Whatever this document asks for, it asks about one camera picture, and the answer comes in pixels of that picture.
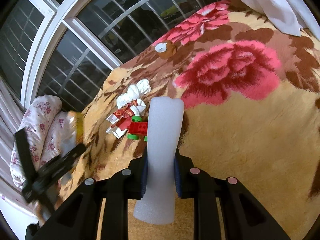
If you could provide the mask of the person left hand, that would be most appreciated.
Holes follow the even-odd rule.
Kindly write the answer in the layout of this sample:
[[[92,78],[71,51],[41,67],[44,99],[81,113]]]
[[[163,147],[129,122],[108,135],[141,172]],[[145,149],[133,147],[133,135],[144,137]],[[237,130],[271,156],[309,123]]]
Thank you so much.
[[[57,210],[63,203],[62,198],[59,196],[61,185],[66,185],[71,179],[71,172],[67,172],[57,183],[55,183],[46,191],[46,195],[53,204],[54,210]],[[36,202],[35,206],[39,224],[42,226],[50,218],[51,213],[49,212],[48,208],[39,201]]]

